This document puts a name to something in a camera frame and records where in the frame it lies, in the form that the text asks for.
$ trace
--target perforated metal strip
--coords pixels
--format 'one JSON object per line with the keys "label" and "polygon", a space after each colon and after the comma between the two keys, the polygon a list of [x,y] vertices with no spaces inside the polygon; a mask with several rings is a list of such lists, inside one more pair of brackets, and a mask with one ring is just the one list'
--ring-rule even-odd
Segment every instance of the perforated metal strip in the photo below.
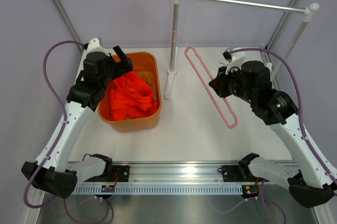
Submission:
{"label": "perforated metal strip", "polygon": [[77,185],[74,195],[242,195],[241,185]]}

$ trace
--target robotic arm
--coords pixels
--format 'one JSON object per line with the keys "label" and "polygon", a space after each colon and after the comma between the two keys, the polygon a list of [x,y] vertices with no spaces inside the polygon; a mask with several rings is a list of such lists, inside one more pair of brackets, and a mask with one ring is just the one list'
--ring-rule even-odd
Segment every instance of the robotic arm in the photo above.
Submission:
{"label": "robotic arm", "polygon": [[308,132],[311,145],[331,170],[327,174],[310,150],[300,131],[299,110],[288,94],[272,89],[270,70],[260,61],[243,63],[244,53],[231,56],[224,52],[230,63],[219,68],[217,77],[210,81],[218,96],[230,95],[248,102],[253,113],[281,138],[298,168],[288,168],[267,161],[251,153],[239,162],[239,171],[245,178],[260,177],[289,190],[293,198],[305,207],[314,207],[334,197],[336,184],[331,176],[337,175]]}
{"label": "robotic arm", "polygon": [[[111,55],[107,56],[100,46],[87,48],[83,61],[83,70],[71,87],[65,109],[68,120],[64,131],[47,161],[35,176],[32,185],[61,198],[67,198],[78,182],[95,176],[109,177],[112,169],[111,158],[94,154],[82,162],[67,169],[68,160],[83,126],[94,114],[98,103],[104,98],[105,90],[111,80],[133,70],[132,61],[119,46],[113,48],[120,62],[116,63]],[[60,119],[46,147],[34,162],[25,162],[22,173],[30,180],[34,171],[46,158],[52,148],[60,128],[64,123]]]}

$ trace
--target table surface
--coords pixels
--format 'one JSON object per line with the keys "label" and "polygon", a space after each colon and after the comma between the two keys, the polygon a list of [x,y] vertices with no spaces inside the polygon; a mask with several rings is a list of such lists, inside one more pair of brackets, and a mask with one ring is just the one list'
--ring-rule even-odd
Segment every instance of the table surface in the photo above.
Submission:
{"label": "table surface", "polygon": [[[280,138],[252,113],[249,104],[234,96],[227,100],[239,123],[234,129],[226,127],[187,61],[184,50],[178,50],[171,99],[165,100],[170,48],[123,49],[126,53],[145,51],[156,57],[162,93],[160,121],[153,129],[119,133],[103,122],[96,110],[83,128],[70,161],[82,160],[85,153],[99,153],[114,161],[235,161],[251,152],[269,160],[291,160]],[[224,50],[223,47],[197,48],[213,76],[221,66],[220,62],[225,62]],[[193,52],[189,55],[208,83],[209,77]],[[85,54],[78,72],[83,68],[84,58]],[[248,52],[246,60],[261,60],[260,53]],[[218,97],[215,99],[232,123],[233,118],[224,102]]]}

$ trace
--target plastic tub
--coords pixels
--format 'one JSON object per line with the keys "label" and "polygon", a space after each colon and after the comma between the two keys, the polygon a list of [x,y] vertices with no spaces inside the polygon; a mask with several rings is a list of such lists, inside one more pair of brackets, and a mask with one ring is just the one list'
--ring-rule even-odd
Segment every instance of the plastic tub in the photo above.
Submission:
{"label": "plastic tub", "polygon": [[[157,125],[159,121],[159,114],[162,108],[162,97],[160,93],[159,77],[157,62],[155,57],[148,52],[134,52],[126,53],[126,55],[132,60],[133,70],[138,74],[138,76],[148,83],[154,90],[154,96],[158,101],[158,110],[156,113],[149,117],[129,119],[125,120],[112,120],[110,113],[110,90],[115,88],[114,82],[110,82],[106,91],[105,97],[101,100],[98,105],[98,114],[100,118],[109,123],[115,130],[119,132],[129,132],[141,129],[150,129]],[[113,58],[119,61],[119,58],[114,55]]]}

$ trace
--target metal rod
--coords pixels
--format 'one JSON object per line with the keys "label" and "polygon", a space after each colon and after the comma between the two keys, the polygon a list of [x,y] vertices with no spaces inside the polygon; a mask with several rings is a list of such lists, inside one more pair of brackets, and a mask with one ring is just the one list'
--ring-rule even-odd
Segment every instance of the metal rod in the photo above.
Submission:
{"label": "metal rod", "polygon": [[170,70],[175,68],[175,48],[177,42],[177,25],[178,25],[179,4],[173,4],[173,26],[172,26],[172,41],[171,41],[171,62]]}
{"label": "metal rod", "polygon": [[232,4],[232,5],[250,6],[250,7],[259,7],[259,8],[273,9],[277,11],[298,13],[298,14],[304,14],[306,12],[306,8],[275,6],[275,5],[252,3],[252,2],[242,2],[242,1],[234,1],[234,0],[201,0],[201,1],[219,2],[219,3],[227,3],[227,4]]}
{"label": "metal rod", "polygon": [[[79,35],[77,34],[73,24],[71,23],[62,3],[60,0],[52,0],[54,6],[56,7],[58,13],[60,14],[64,24],[66,25],[70,35],[72,36],[73,40],[82,43]],[[79,45],[78,48],[80,49],[80,51],[83,51],[82,47]]]}
{"label": "metal rod", "polygon": [[[288,6],[295,6],[298,3],[299,0],[290,0],[288,3]],[[272,36],[270,37],[266,48],[272,49],[274,43],[276,43],[277,39],[279,38],[279,35],[281,34],[282,30],[285,27],[286,22],[289,20],[290,13],[283,13],[279,23],[277,24]]]}
{"label": "metal rod", "polygon": [[[296,42],[298,41],[298,39],[300,38],[301,34],[303,33],[305,27],[307,26],[308,22],[302,21],[299,28],[296,30],[295,35],[293,36],[293,38],[291,39],[290,43],[288,44],[288,47],[285,49],[282,58],[284,60],[286,60],[290,54],[290,52],[293,50]],[[273,81],[274,78],[276,77],[277,73],[279,72],[279,70],[282,67],[282,62],[278,62],[278,64],[276,65],[274,71],[272,72],[272,75],[270,76],[270,80]]]}

